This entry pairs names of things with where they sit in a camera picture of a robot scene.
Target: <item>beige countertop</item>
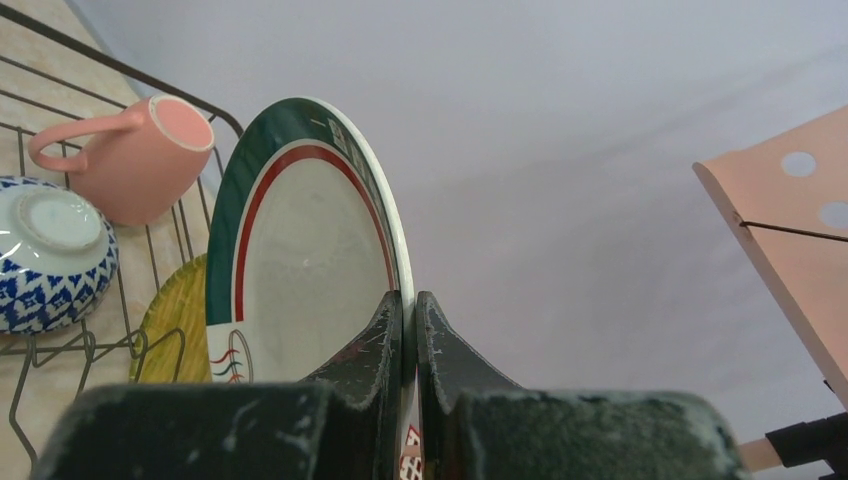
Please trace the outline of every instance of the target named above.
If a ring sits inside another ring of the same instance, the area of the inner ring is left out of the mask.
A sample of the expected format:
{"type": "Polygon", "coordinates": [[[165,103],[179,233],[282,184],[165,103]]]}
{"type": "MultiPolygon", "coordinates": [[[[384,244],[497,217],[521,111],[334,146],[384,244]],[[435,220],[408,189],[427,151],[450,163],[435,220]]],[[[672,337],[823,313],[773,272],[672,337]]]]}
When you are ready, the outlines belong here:
{"type": "MultiPolygon", "coordinates": [[[[96,46],[94,40],[62,0],[38,2],[3,0],[3,2],[91,46],[96,46]]],[[[0,55],[124,104],[131,104],[138,100],[120,74],[6,20],[0,20],[0,55]]],[[[118,111],[118,108],[112,105],[41,79],[6,63],[0,63],[0,90],[6,90],[82,117],[118,111]]],[[[38,131],[65,121],[68,119],[0,95],[0,122],[38,131]]],[[[24,142],[28,138],[28,135],[24,135],[24,142]]],[[[84,140],[77,139],[77,142],[84,142],[84,140]]],[[[55,153],[61,152],[57,146],[51,148],[55,150],[55,153]]],[[[0,174],[19,174],[19,159],[17,132],[0,128],[0,174]]],[[[27,175],[64,183],[61,174],[36,167],[28,157],[25,158],[25,171],[27,175]]],[[[211,214],[214,200],[209,194],[206,195],[206,199],[211,214]]],[[[209,232],[197,187],[192,188],[185,195],[183,206],[192,253],[198,255],[206,251],[209,232]]],[[[147,306],[156,293],[156,274],[158,274],[158,282],[164,283],[168,276],[190,256],[182,218],[177,215],[176,220],[175,216],[168,213],[149,227],[156,272],[151,263],[151,248],[146,229],[117,228],[126,311],[132,328],[136,328],[141,323],[147,306]]],[[[98,344],[115,342],[126,336],[123,312],[124,303],[121,301],[116,276],[107,298],[87,321],[88,328],[96,335],[98,344]]],[[[37,337],[37,345],[39,347],[62,345],[73,339],[80,331],[80,326],[75,325],[55,333],[41,335],[37,337]]],[[[11,341],[16,339],[0,336],[0,348],[11,341]]],[[[15,348],[22,349],[24,346],[25,339],[17,339],[15,348]]],[[[73,401],[84,362],[83,352],[66,352],[39,368],[30,368],[23,387],[17,419],[36,451],[42,448],[63,409],[73,401]]],[[[26,478],[30,468],[26,451],[8,421],[5,420],[5,412],[11,407],[22,364],[23,356],[21,355],[0,357],[0,412],[3,413],[4,418],[4,421],[0,422],[0,444],[4,446],[0,453],[0,478],[4,479],[26,478]]],[[[126,382],[129,365],[130,355],[126,347],[110,352],[93,364],[86,388],[104,383],[126,382]]]]}

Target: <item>pink mug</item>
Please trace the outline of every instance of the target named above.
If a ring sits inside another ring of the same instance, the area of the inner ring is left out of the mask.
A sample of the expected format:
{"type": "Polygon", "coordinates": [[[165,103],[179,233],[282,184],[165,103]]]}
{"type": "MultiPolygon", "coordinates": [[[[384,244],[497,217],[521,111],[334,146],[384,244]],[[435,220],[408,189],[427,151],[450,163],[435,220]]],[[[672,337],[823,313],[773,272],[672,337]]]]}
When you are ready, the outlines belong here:
{"type": "Polygon", "coordinates": [[[32,137],[29,155],[42,168],[67,172],[71,190],[109,220],[144,225],[191,187],[214,144],[202,113],[179,97],[160,94],[117,115],[47,128],[32,137]],[[76,155],[42,153],[52,143],[92,134],[76,155]]]}

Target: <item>black object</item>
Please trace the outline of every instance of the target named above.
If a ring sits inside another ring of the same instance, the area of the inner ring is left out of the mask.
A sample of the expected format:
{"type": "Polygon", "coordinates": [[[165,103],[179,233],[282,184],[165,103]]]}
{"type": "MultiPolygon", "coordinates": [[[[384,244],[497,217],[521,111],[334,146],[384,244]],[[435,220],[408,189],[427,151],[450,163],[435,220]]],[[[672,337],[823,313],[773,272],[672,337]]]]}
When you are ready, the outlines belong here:
{"type": "Polygon", "coordinates": [[[393,478],[400,294],[301,383],[115,385],[81,395],[32,479],[393,478]]]}
{"type": "MultiPolygon", "coordinates": [[[[732,480],[723,420],[685,394],[527,390],[415,307],[430,480],[732,480]]],[[[65,413],[33,471],[58,479],[377,479],[398,474],[402,307],[295,384],[102,387],[65,413]]]]}
{"type": "Polygon", "coordinates": [[[784,467],[824,460],[833,469],[821,480],[848,479],[848,413],[802,422],[766,434],[784,467]]]}
{"type": "Polygon", "coordinates": [[[750,478],[699,398],[525,390],[451,328],[432,293],[418,295],[415,322],[428,480],[750,478]]]}

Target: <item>blue and white bowl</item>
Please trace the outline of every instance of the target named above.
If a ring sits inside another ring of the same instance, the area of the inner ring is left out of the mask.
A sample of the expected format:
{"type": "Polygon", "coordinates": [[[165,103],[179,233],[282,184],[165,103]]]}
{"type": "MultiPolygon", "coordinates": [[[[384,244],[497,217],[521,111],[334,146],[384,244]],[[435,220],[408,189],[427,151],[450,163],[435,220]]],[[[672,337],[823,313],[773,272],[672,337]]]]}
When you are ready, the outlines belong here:
{"type": "Polygon", "coordinates": [[[37,178],[0,176],[0,333],[79,322],[117,269],[115,232],[88,201],[37,178]]]}

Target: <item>black wire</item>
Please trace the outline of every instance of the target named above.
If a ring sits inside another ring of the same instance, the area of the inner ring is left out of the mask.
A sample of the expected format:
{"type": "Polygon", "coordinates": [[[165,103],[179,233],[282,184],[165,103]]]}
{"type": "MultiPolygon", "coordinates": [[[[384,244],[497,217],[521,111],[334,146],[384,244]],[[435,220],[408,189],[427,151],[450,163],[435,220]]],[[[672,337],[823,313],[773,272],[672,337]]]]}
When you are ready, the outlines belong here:
{"type": "Polygon", "coordinates": [[[182,97],[184,100],[187,100],[189,103],[192,103],[194,106],[206,110],[209,113],[215,114],[224,120],[232,129],[236,132],[236,135],[241,137],[244,134],[244,128],[238,123],[238,120],[235,119],[228,112],[223,109],[212,105],[209,102],[206,102],[194,95],[191,95],[188,92],[180,90],[179,88],[167,84],[158,78],[152,77],[141,70],[133,68],[127,65],[124,62],[116,60],[105,53],[96,50],[79,40],[66,35],[59,30],[56,30],[53,27],[48,26],[45,23],[39,22],[38,20],[25,15],[12,7],[4,5],[0,2],[0,17],[5,18],[13,23],[17,23],[18,25],[32,30],[35,33],[38,33],[48,39],[67,47],[80,55],[86,56],[95,62],[105,65],[113,70],[117,70],[118,72],[131,77],[139,82],[146,83],[147,85],[161,90],[166,93],[170,93],[171,95],[176,95],[178,97],[182,97]]]}
{"type": "Polygon", "coordinates": [[[749,222],[747,220],[739,222],[740,227],[757,227],[764,228],[766,230],[776,230],[778,232],[792,233],[795,235],[803,235],[805,237],[813,237],[813,238],[821,238],[824,240],[835,240],[837,242],[848,242],[848,237],[841,237],[839,235],[831,235],[829,233],[819,233],[819,232],[811,232],[808,230],[800,230],[797,228],[790,227],[781,227],[778,225],[769,225],[768,223],[760,223],[760,222],[749,222]]]}

